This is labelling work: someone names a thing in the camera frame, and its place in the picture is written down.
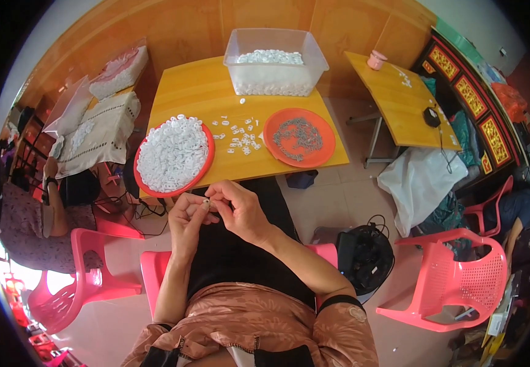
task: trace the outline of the red plastic tray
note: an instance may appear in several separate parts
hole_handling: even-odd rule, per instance
[[[318,132],[322,136],[323,143],[321,150],[314,151],[310,154],[304,154],[304,149],[302,147],[299,147],[298,149],[292,148],[295,143],[294,138],[284,140],[282,144],[285,150],[292,154],[304,155],[304,160],[301,162],[293,160],[283,154],[276,143],[273,142],[273,134],[275,134],[281,124],[287,120],[295,119],[296,117],[303,117],[313,126],[318,128]],[[288,165],[293,165],[294,167],[300,168],[313,168],[323,165],[330,159],[330,157],[332,157],[336,147],[336,137],[334,136],[334,131],[332,131],[332,128],[330,125],[328,125],[328,122],[326,122],[326,120],[321,118],[318,114],[302,108],[287,108],[272,114],[265,122],[265,127],[263,128],[263,138],[267,143],[267,148],[271,154],[275,156],[275,158],[287,163]]]
[[[206,124],[202,124],[202,130],[204,133],[206,133],[206,137],[208,138],[208,157],[206,158],[206,162],[204,163],[204,166],[200,170],[200,172],[197,174],[197,176],[189,182],[184,187],[181,187],[179,190],[171,191],[168,193],[160,193],[158,191],[151,190],[150,187],[146,186],[143,183],[143,180],[140,178],[140,173],[136,169],[138,166],[137,162],[139,160],[139,154],[140,154],[140,146],[136,150],[136,156],[135,156],[135,164],[133,167],[133,171],[135,172],[135,180],[136,183],[139,185],[139,187],[147,194],[151,195],[152,197],[171,197],[179,194],[183,194],[187,190],[193,188],[195,184],[197,184],[198,181],[208,172],[210,169],[210,166],[212,165],[212,162],[214,161],[214,154],[216,153],[216,147],[214,146],[214,138],[212,137],[212,133],[210,131],[210,128],[206,126]],[[141,145],[147,141],[147,138],[145,137],[143,142],[140,143]]]

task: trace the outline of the tiled floor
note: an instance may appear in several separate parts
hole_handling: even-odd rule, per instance
[[[375,214],[386,219],[390,241],[398,233],[393,224],[395,204],[391,196],[379,189],[376,177],[386,165],[375,164],[364,169],[361,157],[366,154],[373,131],[369,123],[347,127],[349,116],[361,116],[369,111],[369,103],[326,99],[327,107],[341,133],[350,164],[320,169],[315,184],[306,190],[288,188],[283,176],[277,182],[290,209],[300,238],[306,242],[318,226],[349,227],[366,224]],[[389,132],[380,132],[376,147],[378,154],[393,151]],[[146,217],[137,221],[144,232],[158,233],[165,220]],[[144,241],[117,239],[107,246],[109,269],[121,276],[140,279],[139,255],[143,251],[170,248],[169,233]],[[365,304],[375,337],[382,367],[446,366],[452,352],[446,347],[457,333],[439,334],[411,327],[378,315],[375,308],[388,302],[404,290],[413,289],[419,273],[421,253],[415,247],[394,247],[396,265],[392,274],[377,293]],[[411,295],[392,308],[407,307]],[[92,302],[83,307],[78,318],[55,335],[59,347],[71,347],[73,353],[89,366],[117,366],[132,347],[140,329],[151,322],[149,305],[144,294]]]

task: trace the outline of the red and gold carving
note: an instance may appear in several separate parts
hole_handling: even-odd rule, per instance
[[[493,117],[489,117],[485,122],[481,123],[479,126],[485,136],[485,140],[489,144],[489,148],[493,153],[493,158],[495,158],[495,165],[499,166],[505,161],[510,159],[510,154],[507,152],[507,147],[505,142],[502,139],[502,136],[499,133],[499,129]]]
[[[483,152],[483,157],[481,158],[481,166],[483,167],[483,171],[485,174],[491,173],[493,171],[493,168],[491,167],[491,162],[489,161],[489,156],[487,155],[487,152]]]
[[[453,80],[454,77],[459,73],[459,68],[456,67],[452,61],[445,55],[444,52],[438,46],[434,46],[430,55],[428,55],[434,63],[442,70],[449,80]]]
[[[432,74],[433,72],[436,71],[436,70],[434,70],[434,68],[432,68],[432,65],[430,65],[430,63],[429,63],[427,60],[424,60],[424,62],[422,63],[422,67],[423,67],[424,70],[426,70],[429,74]]]
[[[473,86],[467,80],[464,75],[460,77],[459,81],[454,85],[460,96],[465,100],[467,106],[471,109],[473,116],[478,119],[482,114],[487,111],[485,103],[479,95],[473,89]]]

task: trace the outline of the clear plastic storage box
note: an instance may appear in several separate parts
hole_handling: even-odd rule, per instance
[[[254,50],[299,52],[303,65],[282,63],[236,63],[239,56]],[[232,31],[224,55],[237,95],[307,97],[328,63],[312,33],[292,29],[238,28]]]

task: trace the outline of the white plastic bag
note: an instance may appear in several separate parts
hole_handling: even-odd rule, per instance
[[[454,151],[444,152],[446,158],[440,149],[408,148],[377,177],[379,187],[393,196],[398,208],[395,227],[402,237],[408,237],[469,173]]]

